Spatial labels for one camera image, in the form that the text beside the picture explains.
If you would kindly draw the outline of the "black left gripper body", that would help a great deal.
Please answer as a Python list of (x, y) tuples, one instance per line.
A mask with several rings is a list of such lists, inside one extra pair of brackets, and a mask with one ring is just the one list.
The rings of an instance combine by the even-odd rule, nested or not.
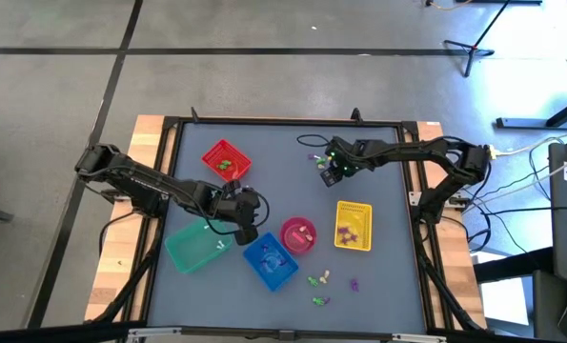
[(255, 211), (260, 207), (257, 193), (252, 188), (242, 188), (237, 179), (227, 182), (223, 191), (223, 220), (237, 225), (233, 232), (236, 244), (245, 246), (254, 242), (258, 237)]

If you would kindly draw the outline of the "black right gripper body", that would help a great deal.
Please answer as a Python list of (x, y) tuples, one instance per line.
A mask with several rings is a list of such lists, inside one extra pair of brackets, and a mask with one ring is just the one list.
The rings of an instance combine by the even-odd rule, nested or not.
[(327, 187), (360, 171), (358, 162), (349, 152), (351, 147), (350, 143), (338, 136), (334, 136), (326, 146), (325, 157), (328, 160), (328, 167), (320, 173), (320, 177)]

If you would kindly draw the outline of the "red plastic basket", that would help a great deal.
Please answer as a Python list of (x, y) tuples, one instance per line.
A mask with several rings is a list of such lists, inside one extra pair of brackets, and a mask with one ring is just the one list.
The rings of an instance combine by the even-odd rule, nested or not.
[[(252, 165), (252, 160), (226, 139), (217, 141), (203, 154), (201, 160), (211, 171), (226, 182), (240, 179)], [(224, 160), (230, 160), (232, 164), (222, 171), (217, 168), (217, 165), (222, 164)]]

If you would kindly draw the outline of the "pink plastic bowl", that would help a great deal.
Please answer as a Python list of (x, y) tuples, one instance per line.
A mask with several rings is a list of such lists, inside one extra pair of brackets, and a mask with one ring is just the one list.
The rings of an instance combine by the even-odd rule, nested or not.
[[(299, 228), (306, 226), (305, 232), (300, 232)], [(282, 245), (292, 254), (305, 254), (309, 252), (316, 243), (316, 229), (314, 224), (305, 217), (292, 217), (285, 221), (279, 232), (279, 240)]]

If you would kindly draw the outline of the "yellow plastic basket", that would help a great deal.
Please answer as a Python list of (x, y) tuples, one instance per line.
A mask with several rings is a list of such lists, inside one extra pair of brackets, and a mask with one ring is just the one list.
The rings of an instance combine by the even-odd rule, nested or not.
[[(334, 245), (340, 249), (369, 252), (372, 248), (373, 215), (372, 206), (351, 201), (338, 201), (336, 204), (336, 217), (334, 228)], [(347, 234), (339, 234), (337, 229), (347, 227)], [(357, 241), (350, 239), (351, 233), (358, 236)], [(341, 238), (349, 239), (345, 246), (340, 243)]]

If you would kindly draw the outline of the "teal plastic bin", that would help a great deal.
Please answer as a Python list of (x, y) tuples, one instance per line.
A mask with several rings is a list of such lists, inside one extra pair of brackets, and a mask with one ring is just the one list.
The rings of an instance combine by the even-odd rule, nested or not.
[[(209, 226), (210, 229), (203, 230), (204, 226)], [(168, 236), (165, 239), (165, 248), (179, 272), (192, 273), (230, 248), (233, 237), (227, 234), (227, 231), (228, 228), (223, 222), (211, 220), (208, 224), (205, 219), (198, 218)], [(216, 248), (220, 240), (226, 244), (222, 250)]]

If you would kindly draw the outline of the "blue plastic basket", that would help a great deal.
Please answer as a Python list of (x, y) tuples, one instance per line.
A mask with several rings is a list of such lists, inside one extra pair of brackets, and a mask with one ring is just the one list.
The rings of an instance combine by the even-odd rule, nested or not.
[[(264, 244), (268, 245), (267, 252), (261, 249)], [(297, 262), (271, 232), (256, 239), (243, 252), (243, 257), (271, 292), (282, 288), (299, 270)], [(260, 264), (262, 259), (267, 261), (266, 265)], [(281, 259), (286, 259), (288, 263), (279, 266)]]

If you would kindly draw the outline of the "black tripod stand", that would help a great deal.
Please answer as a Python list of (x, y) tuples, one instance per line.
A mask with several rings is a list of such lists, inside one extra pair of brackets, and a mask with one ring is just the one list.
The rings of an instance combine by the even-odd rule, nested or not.
[(457, 41), (454, 41), (454, 40), (444, 40), (443, 41), (443, 44), (446, 47), (449, 47), (449, 46), (459, 47), (459, 48), (462, 48), (465, 51), (465, 53), (467, 54), (467, 56), (468, 56), (467, 63), (466, 63), (465, 70), (463, 72), (463, 76), (465, 78), (468, 78), (470, 76), (471, 70), (472, 70), (472, 67), (473, 67), (473, 64), (474, 64), (474, 60), (478, 55), (490, 56), (490, 55), (493, 55), (495, 53), (494, 50), (481, 49), (479, 46), (480, 46), (481, 42), (483, 41), (483, 39), (486, 37), (486, 35), (489, 33), (489, 31), (492, 29), (492, 27), (494, 26), (495, 22), (498, 20), (500, 15), (507, 9), (507, 7), (509, 6), (510, 3), (511, 3), (511, 0), (504, 0), (502, 7), (498, 10), (498, 12), (493, 17), (493, 19), (490, 21), (488, 26), (484, 29), (484, 31), (479, 35), (479, 37), (474, 42), (474, 44), (465, 44), (465, 43), (457, 42)]

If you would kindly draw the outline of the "black desk leg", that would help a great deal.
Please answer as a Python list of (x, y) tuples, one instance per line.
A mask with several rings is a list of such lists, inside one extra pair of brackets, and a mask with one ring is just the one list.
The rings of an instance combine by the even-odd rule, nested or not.
[(499, 129), (567, 131), (567, 106), (546, 119), (499, 117), (496, 119), (496, 127)]
[(474, 265), (478, 283), (522, 277), (535, 271), (554, 272), (554, 250), (552, 247)]

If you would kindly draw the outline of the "dark grey equipment box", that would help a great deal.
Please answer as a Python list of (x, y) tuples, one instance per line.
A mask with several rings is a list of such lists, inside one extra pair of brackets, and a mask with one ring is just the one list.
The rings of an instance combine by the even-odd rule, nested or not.
[(533, 304), (535, 338), (567, 343), (567, 337), (557, 325), (567, 306), (567, 281), (544, 271), (535, 271)]

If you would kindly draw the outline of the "black table frame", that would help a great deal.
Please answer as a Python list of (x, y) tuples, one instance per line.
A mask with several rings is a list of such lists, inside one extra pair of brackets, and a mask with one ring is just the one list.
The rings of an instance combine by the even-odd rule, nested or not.
[[(433, 139), (441, 133), (434, 122), (364, 120), (358, 111), (348, 119), (310, 119), (282, 117), (226, 117), (140, 115), (137, 117), (130, 145), (130, 154), (139, 162), (152, 162), (159, 169), (174, 171), (176, 154), (181, 149), (184, 130), (191, 124), (226, 126), (248, 125), (268, 127), (318, 128), (389, 128), (398, 140), (418, 142)], [(413, 242), (418, 277), (420, 305), (425, 326), (424, 338), (435, 343), (469, 340), (474, 333), (485, 333), (482, 303), (477, 294), (474, 269), (469, 264), (469, 246), (463, 242), (460, 229), (450, 223), (418, 223), (417, 211), (409, 205), (409, 234)], [(113, 237), (106, 238), (106, 255), (101, 257), (87, 305), (87, 322), (104, 313), (124, 286), (133, 288), (115, 314), (115, 323), (145, 324), (152, 305), (152, 285), (158, 262), (153, 260), (146, 270), (139, 267), (146, 256), (157, 256), (162, 245), (163, 219), (142, 219), (139, 216), (115, 226)], [(301, 339), (358, 339), (386, 342), (401, 338), (399, 331), (367, 333), (320, 331), (284, 328), (256, 329), (241, 327), (188, 326), (178, 324), (178, 334), (244, 337), (248, 340), (269, 338), (281, 343)]]

